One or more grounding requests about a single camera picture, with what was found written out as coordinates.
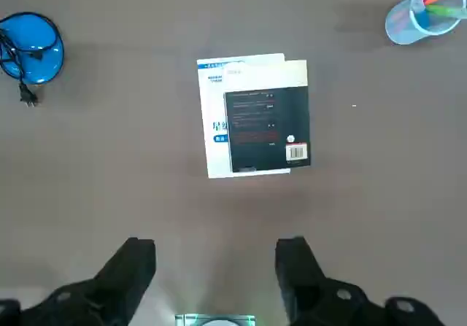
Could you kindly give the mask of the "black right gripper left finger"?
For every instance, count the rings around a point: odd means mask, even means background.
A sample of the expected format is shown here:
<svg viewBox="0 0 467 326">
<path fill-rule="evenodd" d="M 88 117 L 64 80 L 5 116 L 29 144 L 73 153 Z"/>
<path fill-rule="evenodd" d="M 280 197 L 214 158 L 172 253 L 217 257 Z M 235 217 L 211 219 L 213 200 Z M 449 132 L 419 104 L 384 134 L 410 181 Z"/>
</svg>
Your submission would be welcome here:
<svg viewBox="0 0 467 326">
<path fill-rule="evenodd" d="M 155 242 L 128 238 L 91 279 L 59 287 L 30 308 L 2 299 L 1 324 L 129 325 L 155 272 Z"/>
</svg>

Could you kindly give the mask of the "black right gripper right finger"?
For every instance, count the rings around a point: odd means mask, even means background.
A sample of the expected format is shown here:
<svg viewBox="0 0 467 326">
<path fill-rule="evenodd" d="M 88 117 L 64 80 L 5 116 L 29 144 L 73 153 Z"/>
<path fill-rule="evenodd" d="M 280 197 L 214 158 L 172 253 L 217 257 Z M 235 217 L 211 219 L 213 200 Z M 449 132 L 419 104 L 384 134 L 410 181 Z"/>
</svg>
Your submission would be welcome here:
<svg viewBox="0 0 467 326">
<path fill-rule="evenodd" d="M 442 325 L 423 302 L 403 296 L 380 306 L 357 285 L 327 277 L 302 236 L 281 238 L 275 271 L 289 325 Z"/>
</svg>

